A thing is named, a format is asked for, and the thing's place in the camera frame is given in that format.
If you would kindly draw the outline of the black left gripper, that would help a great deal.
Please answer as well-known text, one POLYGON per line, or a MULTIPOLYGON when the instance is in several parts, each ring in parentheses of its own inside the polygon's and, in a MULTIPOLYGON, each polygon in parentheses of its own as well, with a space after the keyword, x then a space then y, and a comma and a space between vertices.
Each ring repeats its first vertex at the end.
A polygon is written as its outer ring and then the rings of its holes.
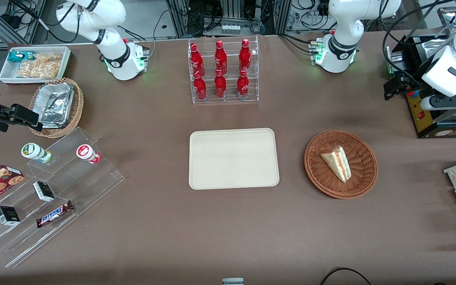
POLYGON ((402 94, 410 96, 410 94, 420 91, 433 94, 434 88, 423 79, 423 76, 430 68, 431 65, 409 65, 403 68, 403 72, 407 72, 408 75, 395 75, 385 83, 385 100, 390 100, 402 94))

